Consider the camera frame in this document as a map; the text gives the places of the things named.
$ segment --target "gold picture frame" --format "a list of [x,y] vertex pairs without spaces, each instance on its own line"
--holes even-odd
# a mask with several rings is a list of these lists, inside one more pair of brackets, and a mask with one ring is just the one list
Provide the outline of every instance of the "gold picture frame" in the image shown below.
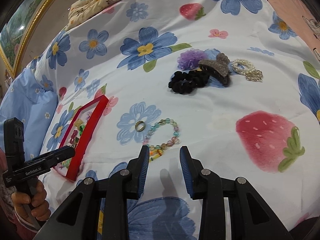
[[20,39],[20,42],[15,44],[15,47],[14,47],[15,57],[14,57],[13,61],[12,61],[12,59],[10,60],[7,58],[7,55],[2,47],[2,45],[4,43],[0,40],[0,56],[1,56],[2,60],[4,61],[5,66],[9,72],[9,74],[12,76],[12,78],[16,78],[20,74],[20,72],[22,71],[21,61],[22,61],[22,57],[24,55],[26,46],[28,45],[28,42],[29,42],[36,26],[38,25],[39,21],[41,20],[41,18],[43,17],[45,12],[49,8],[49,6],[53,3],[53,1],[54,0],[45,0],[45,1],[41,0],[39,5],[36,6],[37,8],[39,8],[39,6],[41,5],[40,8],[38,9],[38,11],[37,12],[34,11],[34,13],[32,14],[34,17],[33,18],[31,17],[31,19],[28,21],[28,24],[26,24],[27,28],[23,32],[23,35],[18,37],[18,39]]

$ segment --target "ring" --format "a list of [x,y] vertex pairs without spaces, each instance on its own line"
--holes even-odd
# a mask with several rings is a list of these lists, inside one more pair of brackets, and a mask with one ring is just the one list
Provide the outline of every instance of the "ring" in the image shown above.
[[137,122],[136,125],[134,126],[137,132],[142,132],[145,129],[145,127],[146,127],[146,124],[143,121]]

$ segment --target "painting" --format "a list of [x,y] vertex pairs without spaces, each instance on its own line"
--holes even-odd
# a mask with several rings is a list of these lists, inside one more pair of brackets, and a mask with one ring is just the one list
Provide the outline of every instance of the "painting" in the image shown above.
[[48,6],[49,3],[50,0],[24,0],[0,33],[0,56],[13,78],[21,71],[17,66],[20,65],[23,47],[27,44],[25,40],[36,27],[35,21],[41,18],[40,13],[44,13],[44,5]]

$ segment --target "bed sheet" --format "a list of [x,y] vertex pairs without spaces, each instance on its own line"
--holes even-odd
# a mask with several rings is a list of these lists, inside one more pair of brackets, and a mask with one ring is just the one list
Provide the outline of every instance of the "bed sheet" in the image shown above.
[[[263,82],[231,73],[227,88],[213,78],[188,95],[168,88],[178,66],[219,52],[251,61]],[[77,182],[54,170],[41,176],[52,211],[81,179],[107,178],[137,157],[147,133],[134,130],[137,121],[149,128],[170,118],[181,143],[149,164],[143,196],[129,202],[131,239],[198,238],[201,201],[186,192],[182,145],[219,176],[247,178],[287,229],[319,215],[320,66],[267,0],[122,0],[59,33],[43,55],[35,77],[60,102],[41,153],[59,146],[70,111],[95,95],[110,100]],[[150,144],[172,132],[157,129]]]

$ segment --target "pillow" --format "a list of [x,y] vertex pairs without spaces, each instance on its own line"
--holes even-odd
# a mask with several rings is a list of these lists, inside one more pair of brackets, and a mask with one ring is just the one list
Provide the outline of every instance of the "pillow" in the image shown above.
[[38,84],[30,68],[12,82],[0,105],[0,148],[4,148],[4,121],[18,118],[24,123],[24,151],[26,161],[40,153],[57,107],[57,94]]

